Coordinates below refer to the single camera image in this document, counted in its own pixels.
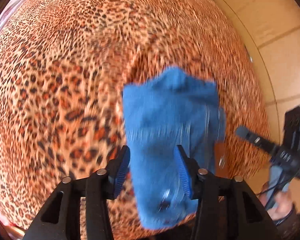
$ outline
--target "leopard print bedspread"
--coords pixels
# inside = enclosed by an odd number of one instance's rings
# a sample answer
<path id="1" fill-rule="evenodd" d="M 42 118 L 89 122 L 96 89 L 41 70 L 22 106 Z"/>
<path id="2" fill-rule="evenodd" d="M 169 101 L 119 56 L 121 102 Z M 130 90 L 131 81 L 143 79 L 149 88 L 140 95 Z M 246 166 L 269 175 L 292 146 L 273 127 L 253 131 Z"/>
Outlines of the leopard print bedspread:
<path id="1" fill-rule="evenodd" d="M 83 178 L 125 144 L 122 89 L 170 65 L 215 80 L 231 175 L 266 159 L 234 135 L 269 135 L 244 45 L 212 0 L 26 0 L 0 33 L 0 212 L 27 228 L 64 176 Z M 141 227 L 131 179 L 109 202 L 115 239 Z"/>

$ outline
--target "hand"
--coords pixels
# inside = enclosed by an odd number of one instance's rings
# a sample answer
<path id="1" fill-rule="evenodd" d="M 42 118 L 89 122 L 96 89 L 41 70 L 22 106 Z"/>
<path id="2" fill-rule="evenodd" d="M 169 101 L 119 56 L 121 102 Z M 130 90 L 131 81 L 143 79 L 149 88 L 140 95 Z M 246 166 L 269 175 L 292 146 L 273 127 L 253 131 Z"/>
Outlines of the hand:
<path id="1" fill-rule="evenodd" d="M 263 186 L 261 191 L 267 190 L 269 187 L 268 182 L 266 182 Z M 278 220 L 281 218 L 286 217 L 293 207 L 293 202 L 291 198 L 291 192 L 288 190 L 287 192 L 279 191 L 274 197 L 276 203 L 278 204 L 277 207 L 270 208 L 267 212 L 272 220 Z M 266 193 L 259 196 L 260 202 L 263 206 L 267 203 L 267 196 Z"/>

